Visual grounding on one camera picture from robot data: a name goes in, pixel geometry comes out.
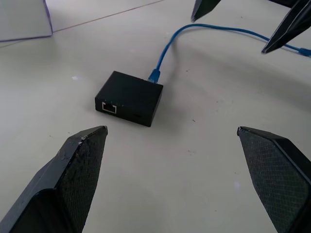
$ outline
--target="cable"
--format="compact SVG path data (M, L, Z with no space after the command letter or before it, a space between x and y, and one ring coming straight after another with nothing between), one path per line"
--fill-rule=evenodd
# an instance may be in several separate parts
M268 37L265 37L263 35L260 35L256 32L250 31L250 30L246 30L246 29L241 29L241 28L230 28L230 27L221 27L221 26L215 26L215 25L209 25L209 24L202 24L202 23L194 23L194 24L189 24L186 25L180 29L178 29L171 37L170 41L167 43L167 45L165 46L163 52L160 55L159 61L156 65L156 68L152 71L148 81L152 82L152 83L157 83L158 79L160 77L160 67L163 61L163 58L167 52L167 50L169 49L170 45L172 44L172 42L174 41L174 39L178 36L179 33L181 33L183 30L190 28L190 27L204 27L204 28L212 28L212 29L217 29L217 30L225 30L225 31L235 31L235 32L241 32L241 33L246 33L246 34L250 34L250 35L254 35L257 36L263 40L269 41ZM290 48L292 50L297 51L299 54L304 55L304 56L311 56L311 50L308 49L304 49L304 48L298 48L295 46L291 46L291 45L284 45L284 47Z

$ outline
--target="white floor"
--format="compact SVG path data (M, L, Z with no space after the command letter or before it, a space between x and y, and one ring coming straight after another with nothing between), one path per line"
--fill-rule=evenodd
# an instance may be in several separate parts
M194 1L47 2L61 31L0 45L0 219L67 137L107 125L84 232L275 233L236 130L288 137L311 158L311 59L261 55L263 42L237 33L189 30L164 59L164 93L147 128L96 112L94 97L114 70L147 79ZM270 36L287 11L223 0L200 22ZM310 48L310 34L291 44Z

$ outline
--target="blue ethernet cable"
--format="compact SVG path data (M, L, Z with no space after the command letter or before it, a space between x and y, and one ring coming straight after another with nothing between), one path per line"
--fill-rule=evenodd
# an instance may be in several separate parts
M254 35L257 36L263 40L269 41L268 37L265 37L263 35L260 35L256 32L250 31L250 30L246 30L246 29L241 29L241 28L230 28L230 27L221 27L221 26L215 26L215 25L209 25L209 24L202 24L202 23L194 23L194 24L189 24L186 25L180 29L178 29L171 37L170 41L167 43L167 45L165 46L163 52L160 55L159 61L156 65L156 68L152 71L150 77L148 78L149 82L152 83L157 83L160 77L160 66L162 64L163 58L167 52L167 50L169 49L170 45L172 44L172 42L174 41L174 39L178 36L179 33L181 33L183 30L190 28L190 27L204 27L204 28L212 28L212 29L217 29L217 30L225 30L225 31L235 31L235 32L241 32L241 33L246 33L246 34L250 34L250 35ZM284 47L290 48L292 50L297 51L299 54L304 55L304 56L311 56L311 50L309 49L304 49L304 48L298 48L295 46L291 46L291 45L284 45Z

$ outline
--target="textured gripper pad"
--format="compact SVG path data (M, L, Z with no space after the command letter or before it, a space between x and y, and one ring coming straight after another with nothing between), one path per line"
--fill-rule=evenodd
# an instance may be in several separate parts
M104 142L99 133L83 141L57 189L78 233L83 230L99 177L104 150Z
M309 195L308 184L270 140L239 132L255 190L278 233L290 230Z

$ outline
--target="black plastic part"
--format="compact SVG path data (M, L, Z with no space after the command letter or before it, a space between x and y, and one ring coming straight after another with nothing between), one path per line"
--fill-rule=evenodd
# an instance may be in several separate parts
M195 22L199 18L211 12L221 0L196 0L191 15L191 21Z
M0 222L0 233L81 233L96 190L107 127L69 137Z
M262 53L266 54L284 46L311 26L311 0L299 0L285 16Z
M95 97L97 111L150 127L163 86L114 71Z
M254 188L278 233L311 232L311 162L287 138L239 127Z
M273 1L277 4L292 8L298 0L269 0L269 1Z

